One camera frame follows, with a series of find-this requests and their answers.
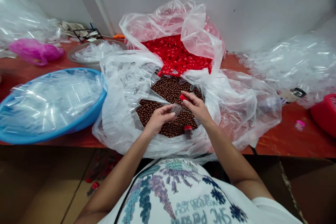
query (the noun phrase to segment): pink plastic bag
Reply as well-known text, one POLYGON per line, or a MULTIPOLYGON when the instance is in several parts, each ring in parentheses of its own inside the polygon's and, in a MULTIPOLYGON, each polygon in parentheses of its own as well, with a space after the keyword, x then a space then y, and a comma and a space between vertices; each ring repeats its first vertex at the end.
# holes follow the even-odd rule
POLYGON ((181 41, 190 53, 213 59, 212 75, 220 69, 224 42, 216 26, 209 21, 204 4, 197 5, 194 0, 173 0, 152 14, 126 14, 119 26, 129 49, 148 51, 141 42, 181 34, 181 41))
POLYGON ((57 48, 51 44, 41 44, 36 39, 29 38, 21 38, 12 42, 9 49, 35 65, 46 65, 48 61, 54 61, 64 54, 63 48, 57 48))

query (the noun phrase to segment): hand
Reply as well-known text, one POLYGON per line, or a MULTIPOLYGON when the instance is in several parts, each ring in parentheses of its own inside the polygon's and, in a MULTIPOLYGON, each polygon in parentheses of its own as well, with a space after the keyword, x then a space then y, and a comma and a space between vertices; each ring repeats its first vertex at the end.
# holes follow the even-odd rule
POLYGON ((152 137, 156 136, 164 123, 175 120, 175 113, 170 113, 172 107, 173 105, 171 104, 154 110, 143 131, 151 134, 152 137))
POLYGON ((200 98, 197 98, 196 95, 185 91, 181 91, 181 93, 190 100, 190 102, 183 100, 183 105, 190 109, 201 124, 204 125, 205 123, 213 122, 208 109, 200 98))

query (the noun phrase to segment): blue plastic bowl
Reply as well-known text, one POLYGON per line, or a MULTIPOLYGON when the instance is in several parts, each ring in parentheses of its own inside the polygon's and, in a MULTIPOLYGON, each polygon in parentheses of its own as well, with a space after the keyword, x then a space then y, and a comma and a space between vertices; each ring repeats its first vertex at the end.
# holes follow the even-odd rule
MULTIPOLYGON (((46 75, 42 75, 38 78, 44 77, 44 76, 48 76, 50 74, 56 73, 56 72, 61 72, 61 71, 66 71, 70 74, 73 74, 73 72, 75 70, 86 70, 88 72, 92 72, 96 75, 101 76, 101 72, 91 69, 91 68, 68 68, 68 69, 63 69, 60 71, 55 71, 55 72, 51 72, 48 73, 46 75)), ((69 133, 73 133, 79 130, 82 130, 86 127, 89 127, 91 124, 93 124, 99 114, 100 111, 102 110, 102 106, 104 103, 104 100, 106 98, 106 91, 105 89, 103 89, 100 97, 98 98, 98 100, 96 101, 96 103, 90 108, 89 111, 87 111, 82 117, 78 118, 76 121, 72 122, 71 124, 69 124, 66 127, 63 127, 59 130, 55 130, 53 132, 47 133, 47 134, 43 134, 43 135, 36 135, 36 136, 31 136, 31 135, 23 135, 23 134, 10 134, 10 133, 3 133, 2 130, 4 129, 3 126, 0 125, 0 140, 6 143, 10 143, 10 144, 36 144, 39 142, 45 142, 57 137, 60 137, 62 135, 65 134, 69 134, 69 133)), ((0 103, 0 113, 4 110, 8 110, 8 108, 5 106, 5 104, 11 100, 13 100, 14 97, 10 94, 9 96, 7 96, 2 103, 0 103)))

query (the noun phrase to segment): person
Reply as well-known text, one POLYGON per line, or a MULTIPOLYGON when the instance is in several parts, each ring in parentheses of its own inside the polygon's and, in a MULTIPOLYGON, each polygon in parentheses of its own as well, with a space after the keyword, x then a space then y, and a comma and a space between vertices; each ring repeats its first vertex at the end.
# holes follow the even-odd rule
POLYGON ((133 178, 151 140, 174 119, 172 105, 154 111, 140 136, 79 214, 91 223, 301 223, 277 203, 256 171, 212 120, 205 104, 182 91, 183 104, 205 128, 231 184, 192 160, 154 160, 133 178))

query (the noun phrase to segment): left hand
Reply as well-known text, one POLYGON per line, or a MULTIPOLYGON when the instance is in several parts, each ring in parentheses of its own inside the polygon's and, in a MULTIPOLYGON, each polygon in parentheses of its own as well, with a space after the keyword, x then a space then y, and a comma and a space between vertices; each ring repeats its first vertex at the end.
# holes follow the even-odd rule
POLYGON ((143 131, 151 134, 152 137, 156 136, 164 123, 175 119, 175 113, 170 113, 172 107, 173 105, 171 104, 154 110, 143 131))

